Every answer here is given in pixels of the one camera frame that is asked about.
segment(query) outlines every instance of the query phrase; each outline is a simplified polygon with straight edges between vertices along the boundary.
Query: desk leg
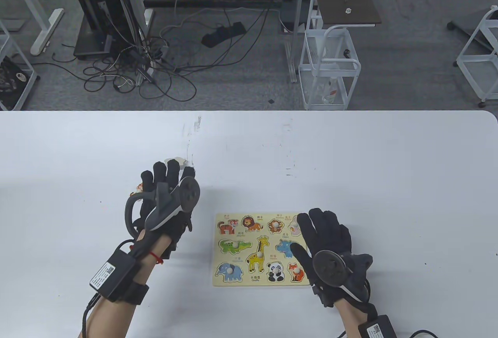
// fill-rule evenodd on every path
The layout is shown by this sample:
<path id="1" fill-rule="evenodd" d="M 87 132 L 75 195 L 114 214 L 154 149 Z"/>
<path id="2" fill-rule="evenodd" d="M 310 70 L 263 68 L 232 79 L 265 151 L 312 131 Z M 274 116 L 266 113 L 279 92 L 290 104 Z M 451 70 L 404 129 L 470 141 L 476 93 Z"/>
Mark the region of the desk leg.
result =
<path id="1" fill-rule="evenodd" d="M 52 36 L 55 27 L 59 24 L 62 15 L 64 15 L 64 9 L 55 9 L 50 18 L 47 18 L 43 7 L 38 0 L 25 0 L 25 2 L 41 27 L 41 32 L 31 48 L 32 55 L 39 55 L 43 51 L 43 48 L 45 48 L 50 36 Z"/>
<path id="2" fill-rule="evenodd" d="M 288 41 L 285 43 L 285 53 L 287 55 L 287 63 L 289 66 L 290 82 L 297 82 L 296 67 L 294 65 L 294 58 L 297 49 L 297 29 L 299 27 L 299 16 L 301 14 L 301 4 L 303 0 L 297 0 L 296 16 L 294 18 L 294 29 L 292 31 L 292 45 Z"/>

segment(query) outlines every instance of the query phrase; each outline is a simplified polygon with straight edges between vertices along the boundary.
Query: white table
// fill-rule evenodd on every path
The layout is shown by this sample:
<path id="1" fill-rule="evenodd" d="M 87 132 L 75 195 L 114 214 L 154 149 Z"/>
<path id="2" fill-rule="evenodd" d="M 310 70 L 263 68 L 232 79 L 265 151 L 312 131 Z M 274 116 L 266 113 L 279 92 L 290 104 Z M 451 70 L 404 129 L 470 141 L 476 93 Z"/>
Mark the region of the white table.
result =
<path id="1" fill-rule="evenodd" d="M 128 194 L 142 170 L 174 156 L 194 164 L 201 184 L 194 232 L 153 272 L 129 337 L 335 337 L 337 311 L 309 287 L 211 286 L 217 212 L 313 207 L 334 210 L 353 250 L 373 255 L 372 302 L 399 338 L 495 331 L 498 126 L 488 112 L 24 112 L 0 121 L 9 125 L 0 130 L 2 337 L 77 336 L 90 278 L 128 237 Z"/>

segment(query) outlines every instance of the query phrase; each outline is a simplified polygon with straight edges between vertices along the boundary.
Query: gray carpet floor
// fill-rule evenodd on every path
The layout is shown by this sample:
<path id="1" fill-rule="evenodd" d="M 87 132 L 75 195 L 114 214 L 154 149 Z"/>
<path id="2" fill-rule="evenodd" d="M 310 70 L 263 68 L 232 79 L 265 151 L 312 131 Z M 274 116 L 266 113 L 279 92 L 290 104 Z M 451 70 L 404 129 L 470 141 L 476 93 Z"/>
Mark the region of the gray carpet floor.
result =
<path id="1" fill-rule="evenodd" d="M 452 66 L 466 42 L 459 32 L 449 32 L 446 24 L 455 16 L 486 9 L 498 0 L 374 0 L 383 20 L 375 28 L 351 30 L 362 72 L 349 109 L 477 109 L 478 98 L 458 68 Z M 79 30 L 82 11 L 77 0 L 42 0 L 52 11 L 64 7 L 66 14 L 51 38 L 47 51 L 32 62 L 52 62 L 51 56 L 67 60 L 72 50 L 61 43 L 73 45 Z M 195 12 L 180 9 L 179 18 Z M 30 18 L 23 0 L 0 0 L 0 18 Z M 232 22 L 246 27 L 256 19 L 253 11 L 230 13 Z M 222 12 L 207 11 L 191 20 L 215 26 L 226 24 Z M 157 35 L 162 27 L 174 23 L 171 10 L 158 9 L 151 29 Z M 260 22 L 235 45 L 225 62 L 233 62 L 247 51 L 260 30 Z M 26 52 L 39 28 L 30 20 L 14 37 Z M 168 34 L 172 43 L 170 59 L 191 65 L 209 64 L 228 47 L 225 42 L 215 49 L 199 45 L 210 30 L 197 23 L 185 23 Z M 303 109 L 300 88 L 289 81 L 284 41 L 277 13 L 270 12 L 256 45 L 240 63 L 206 70 L 189 76 L 198 89 L 197 96 L 186 103 L 166 97 L 145 100 L 137 90 L 117 93 L 110 84 L 101 91 L 84 91 L 82 82 L 54 66 L 39 65 L 42 79 L 36 84 L 25 109 L 28 110 L 299 110 Z M 62 64 L 82 75 L 85 62 Z M 167 75 L 159 76 L 167 88 Z M 144 96 L 157 96 L 157 89 L 145 84 Z M 171 96 L 188 98 L 192 86 L 173 79 Z M 498 102 L 489 101 L 486 109 L 498 114 Z"/>

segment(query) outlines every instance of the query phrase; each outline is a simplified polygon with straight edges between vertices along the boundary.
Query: label sticker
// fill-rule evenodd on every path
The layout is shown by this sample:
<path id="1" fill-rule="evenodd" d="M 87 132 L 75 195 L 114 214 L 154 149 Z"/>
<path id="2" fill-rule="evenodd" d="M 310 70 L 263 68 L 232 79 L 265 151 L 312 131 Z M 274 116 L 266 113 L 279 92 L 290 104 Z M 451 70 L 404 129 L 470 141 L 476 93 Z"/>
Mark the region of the label sticker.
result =
<path id="1" fill-rule="evenodd" d="M 366 332 L 370 338 L 384 338 L 379 324 L 375 324 L 367 328 Z"/>
<path id="2" fill-rule="evenodd" d="M 107 278 L 109 278 L 109 276 L 114 272 L 114 269 L 116 269 L 114 265 L 109 262 L 105 262 L 102 268 L 99 269 L 95 276 L 93 276 L 90 280 L 90 286 L 92 286 L 95 290 L 99 290 L 105 280 L 107 280 Z"/>

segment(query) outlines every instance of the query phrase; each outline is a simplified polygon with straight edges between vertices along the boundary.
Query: robotic rehabilitation glove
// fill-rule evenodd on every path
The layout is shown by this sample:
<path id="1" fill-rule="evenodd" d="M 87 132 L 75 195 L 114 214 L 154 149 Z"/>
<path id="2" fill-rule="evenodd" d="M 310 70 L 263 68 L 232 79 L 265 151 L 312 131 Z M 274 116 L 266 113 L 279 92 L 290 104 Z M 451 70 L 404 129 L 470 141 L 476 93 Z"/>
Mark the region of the robotic rehabilitation glove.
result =
<path id="1" fill-rule="evenodd" d="M 351 253 L 349 230 L 339 224 L 334 212 L 314 208 L 309 215 L 297 215 L 297 223 L 311 257 L 298 243 L 292 243 L 290 249 L 323 305 L 332 307 L 339 299 L 346 299 L 366 313 L 369 321 L 376 319 L 377 310 L 368 302 L 370 285 L 366 279 L 372 256 Z"/>
<path id="2" fill-rule="evenodd" d="M 167 192 L 164 192 L 164 194 L 168 195 L 168 193 L 173 193 L 173 190 L 175 190 L 175 188 L 179 185 L 178 177 L 180 175 L 180 164 L 174 159 L 168 161 L 167 167 L 163 162 L 157 162 L 154 164 L 153 171 L 154 174 L 151 171 L 142 172 L 143 192 L 151 194 L 156 191 L 158 184 L 167 183 L 167 185 L 162 184 L 167 186 Z M 185 167 L 180 181 L 183 181 L 185 177 L 194 178 L 195 170 L 192 167 Z M 198 194 L 195 198 L 193 206 L 197 203 L 199 198 Z M 142 207 L 140 208 L 140 218 L 135 220 L 132 224 L 128 224 L 128 218 L 126 219 L 128 231 L 135 240 L 143 229 L 146 229 L 146 236 L 144 237 L 144 240 L 151 238 L 151 232 L 149 232 L 149 228 L 146 225 L 146 219 L 156 208 L 156 205 L 156 200 L 144 199 Z M 175 212 L 173 216 L 164 224 L 158 226 L 158 228 L 153 228 L 156 236 L 167 235 L 172 240 L 171 245 L 169 245 L 169 247 L 161 255 L 161 258 L 163 259 L 169 259 L 171 252 L 176 250 L 176 244 L 180 240 L 180 237 L 185 232 L 186 228 L 188 228 L 189 231 L 192 231 L 192 211 L 183 211 L 181 210 L 181 207 L 179 207 L 179 210 L 180 211 L 178 213 Z"/>

